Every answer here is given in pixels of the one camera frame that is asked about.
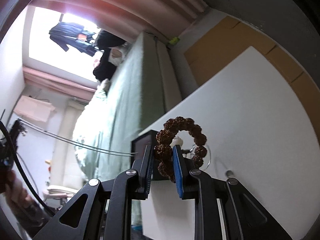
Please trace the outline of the person's left hand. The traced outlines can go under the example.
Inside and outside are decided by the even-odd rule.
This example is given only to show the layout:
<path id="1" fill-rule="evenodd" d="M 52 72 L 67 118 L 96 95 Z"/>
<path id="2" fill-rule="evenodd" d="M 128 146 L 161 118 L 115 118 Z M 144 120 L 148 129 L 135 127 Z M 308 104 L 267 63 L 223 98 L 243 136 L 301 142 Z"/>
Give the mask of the person's left hand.
<path id="1" fill-rule="evenodd" d="M 7 172 L 5 200 L 16 218 L 38 220 L 43 215 L 42 209 L 23 187 L 14 171 Z"/>

